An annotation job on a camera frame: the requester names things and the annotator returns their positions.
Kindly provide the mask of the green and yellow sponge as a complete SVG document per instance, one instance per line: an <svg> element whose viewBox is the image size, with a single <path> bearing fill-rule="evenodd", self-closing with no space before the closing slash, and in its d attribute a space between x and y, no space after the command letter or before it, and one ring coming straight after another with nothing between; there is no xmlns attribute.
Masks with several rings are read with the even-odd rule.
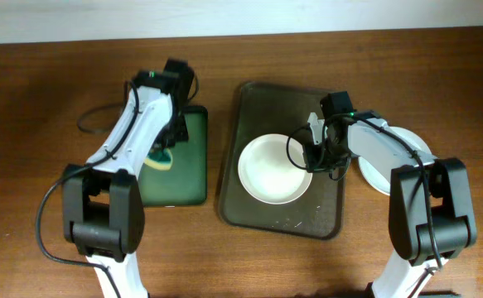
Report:
<svg viewBox="0 0 483 298"><path fill-rule="evenodd" d="M169 148L151 149L144 164L157 171L169 171L173 164L171 150Z"/></svg>

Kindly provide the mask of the white plate top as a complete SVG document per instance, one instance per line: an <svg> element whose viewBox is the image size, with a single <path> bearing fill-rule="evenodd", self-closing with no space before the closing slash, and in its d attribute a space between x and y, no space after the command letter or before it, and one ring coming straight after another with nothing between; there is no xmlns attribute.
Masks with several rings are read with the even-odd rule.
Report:
<svg viewBox="0 0 483 298"><path fill-rule="evenodd" d="M254 138L241 151L238 176L244 189L265 204L288 204L300 198L312 182L305 171L300 142L282 134Z"/></svg>

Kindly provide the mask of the white plate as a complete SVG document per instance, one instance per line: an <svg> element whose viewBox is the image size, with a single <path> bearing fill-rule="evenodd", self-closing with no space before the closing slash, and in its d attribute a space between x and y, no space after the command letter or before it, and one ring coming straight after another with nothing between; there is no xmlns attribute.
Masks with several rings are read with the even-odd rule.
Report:
<svg viewBox="0 0 483 298"><path fill-rule="evenodd" d="M238 176L244 189L265 204L288 204L300 198L312 182L305 171L300 142L282 134L254 138L241 151Z"/></svg>
<svg viewBox="0 0 483 298"><path fill-rule="evenodd" d="M402 127L391 127L392 133L404 140L411 148L424 152L426 155L432 155L431 150L424 142L424 140ZM392 153L382 153L381 156L374 156L372 158L358 158L359 168L366 179L366 181L377 191L384 195L389 195L390 183L389 177L393 168L402 165L413 164L416 161L408 154L397 153L395 156Z"/></svg>

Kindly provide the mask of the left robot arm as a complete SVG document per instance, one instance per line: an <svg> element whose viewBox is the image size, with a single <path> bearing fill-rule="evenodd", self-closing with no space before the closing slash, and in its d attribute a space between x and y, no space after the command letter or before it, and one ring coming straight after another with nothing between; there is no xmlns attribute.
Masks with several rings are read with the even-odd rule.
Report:
<svg viewBox="0 0 483 298"><path fill-rule="evenodd" d="M139 71L101 148L84 166L64 170L64 237L95 269L106 297L148 295L136 254L145 225L138 177L151 150L166 154L188 140L182 109L194 95L194 79L183 60L170 59L159 72Z"/></svg>

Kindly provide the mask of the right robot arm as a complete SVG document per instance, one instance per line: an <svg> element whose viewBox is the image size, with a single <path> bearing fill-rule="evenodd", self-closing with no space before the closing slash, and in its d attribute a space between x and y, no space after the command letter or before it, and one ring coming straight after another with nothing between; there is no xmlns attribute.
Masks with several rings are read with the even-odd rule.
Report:
<svg viewBox="0 0 483 298"><path fill-rule="evenodd" d="M361 157L389 182L389 236L394 250L367 297L417 297L447 262L476 242L464 163L440 159L405 141L373 110L353 108L346 91L320 101L322 118L305 129L302 169L332 174Z"/></svg>

